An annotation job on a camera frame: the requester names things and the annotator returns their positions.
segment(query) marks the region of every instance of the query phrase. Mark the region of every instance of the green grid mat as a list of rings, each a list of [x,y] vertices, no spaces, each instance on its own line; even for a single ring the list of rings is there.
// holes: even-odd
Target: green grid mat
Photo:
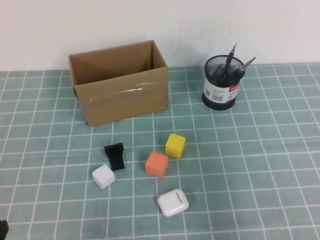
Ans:
[[[170,68],[167,110],[88,127],[67,70],[0,72],[0,219],[8,240],[319,240],[320,64],[247,69],[236,104],[201,100],[204,70]],[[147,175],[151,151],[185,136],[181,160]],[[103,146],[125,169],[101,190]],[[165,217],[157,196],[189,208]]]

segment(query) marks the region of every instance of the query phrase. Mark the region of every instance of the black mesh pen holder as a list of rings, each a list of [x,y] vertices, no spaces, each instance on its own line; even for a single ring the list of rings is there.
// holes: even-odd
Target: black mesh pen holder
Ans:
[[[234,72],[244,63],[238,58],[233,57],[229,67],[226,70],[223,80],[220,80],[221,74],[226,65],[227,58],[228,55],[213,56],[208,61],[206,61],[204,65],[206,79],[208,79],[209,82],[214,83],[216,86],[229,87],[229,82],[237,81],[240,77],[239,75],[234,74]]]
[[[228,55],[211,57],[204,65],[205,80],[202,94],[203,103],[214,110],[226,110],[236,102],[238,87],[246,71],[240,71],[244,63],[233,57],[224,76]]]

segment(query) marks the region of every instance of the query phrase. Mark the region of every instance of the cardboard box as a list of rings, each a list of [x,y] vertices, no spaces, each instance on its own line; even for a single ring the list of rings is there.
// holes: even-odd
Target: cardboard box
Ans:
[[[89,126],[168,107],[168,66],[153,40],[71,54],[69,67]]]

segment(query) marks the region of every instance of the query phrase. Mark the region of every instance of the cube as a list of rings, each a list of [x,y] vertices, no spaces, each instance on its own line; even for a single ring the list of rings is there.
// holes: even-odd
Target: cube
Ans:
[[[168,156],[153,151],[145,163],[145,171],[162,178],[168,168],[168,162]]]
[[[114,172],[107,165],[102,165],[94,170],[92,177],[101,189],[104,189],[116,180]]]
[[[185,145],[186,138],[184,136],[171,133],[165,145],[165,154],[180,159]]]

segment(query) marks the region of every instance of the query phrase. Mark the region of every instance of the black object in corner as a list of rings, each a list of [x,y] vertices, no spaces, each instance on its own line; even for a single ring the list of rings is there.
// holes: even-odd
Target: black object in corner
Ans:
[[[0,240],[5,240],[9,231],[8,222],[6,220],[0,220]]]
[[[124,160],[122,158],[123,151],[124,145],[122,142],[104,147],[104,152],[109,158],[112,171],[125,168]]]

